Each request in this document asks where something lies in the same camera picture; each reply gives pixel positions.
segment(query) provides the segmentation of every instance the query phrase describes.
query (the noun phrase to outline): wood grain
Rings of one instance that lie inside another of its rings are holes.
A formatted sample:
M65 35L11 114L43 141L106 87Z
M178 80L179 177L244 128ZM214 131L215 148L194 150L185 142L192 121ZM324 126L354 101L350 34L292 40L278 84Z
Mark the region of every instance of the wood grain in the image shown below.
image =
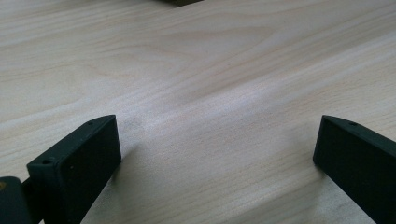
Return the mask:
M373 223L315 168L320 116L396 139L391 0L19 0L0 8L0 175L116 114L83 223Z

